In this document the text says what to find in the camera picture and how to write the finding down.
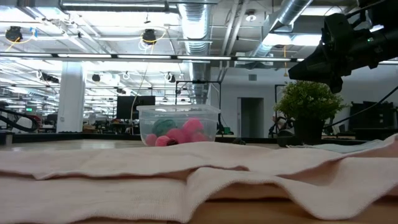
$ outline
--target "workbench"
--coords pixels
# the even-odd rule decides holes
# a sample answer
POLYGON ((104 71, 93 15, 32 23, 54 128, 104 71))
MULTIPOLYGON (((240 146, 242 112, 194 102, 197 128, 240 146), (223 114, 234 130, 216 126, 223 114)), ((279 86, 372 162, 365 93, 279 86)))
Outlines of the workbench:
MULTIPOLYGON (((249 144, 278 149, 276 144, 249 144)), ((51 141, 13 144, 1 147, 5 151, 41 151, 41 150, 85 150, 117 149, 143 147, 141 141, 81 139, 71 141, 51 141)), ((352 220, 327 222, 317 220, 290 200, 215 200, 199 206, 190 223, 396 223, 398 220, 398 198, 383 198, 352 220)), ((87 220, 85 223, 113 223, 87 220)))

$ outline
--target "plastic container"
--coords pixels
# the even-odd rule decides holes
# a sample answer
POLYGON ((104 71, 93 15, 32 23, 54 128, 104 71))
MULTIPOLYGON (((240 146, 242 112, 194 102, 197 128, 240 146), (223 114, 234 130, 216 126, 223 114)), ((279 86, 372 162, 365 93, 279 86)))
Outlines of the plastic container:
POLYGON ((216 139, 218 108, 209 105, 159 105, 137 106, 137 110, 141 139, 146 146, 166 146, 160 145, 161 136, 174 139, 175 144, 216 139))

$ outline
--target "doorway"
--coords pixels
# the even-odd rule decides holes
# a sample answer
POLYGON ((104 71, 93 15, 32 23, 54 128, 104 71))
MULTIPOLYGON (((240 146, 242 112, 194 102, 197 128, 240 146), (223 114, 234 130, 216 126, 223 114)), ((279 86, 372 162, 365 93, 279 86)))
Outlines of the doorway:
POLYGON ((263 98, 238 98, 238 137, 264 137, 263 98))

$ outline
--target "container lid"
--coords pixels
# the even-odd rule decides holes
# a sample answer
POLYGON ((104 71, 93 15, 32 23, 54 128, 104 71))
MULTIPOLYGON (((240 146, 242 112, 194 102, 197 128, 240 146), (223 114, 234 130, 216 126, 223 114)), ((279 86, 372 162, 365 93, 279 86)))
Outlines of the container lid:
POLYGON ((164 111, 164 112, 171 112, 171 111, 186 111, 190 109, 199 109, 200 111, 196 112, 213 112, 213 113, 221 113, 221 110, 215 108, 214 106, 210 105, 157 105, 157 106, 137 106, 137 110, 139 111, 146 111, 146 110, 153 110, 153 111, 164 111))

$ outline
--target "black plant pot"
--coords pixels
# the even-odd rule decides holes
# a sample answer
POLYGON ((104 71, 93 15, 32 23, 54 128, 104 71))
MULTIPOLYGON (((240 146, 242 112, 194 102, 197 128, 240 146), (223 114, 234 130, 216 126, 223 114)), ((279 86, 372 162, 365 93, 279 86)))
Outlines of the black plant pot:
POLYGON ((304 144, 320 144, 324 124, 325 121, 317 119, 297 119, 294 121, 294 133, 304 144))

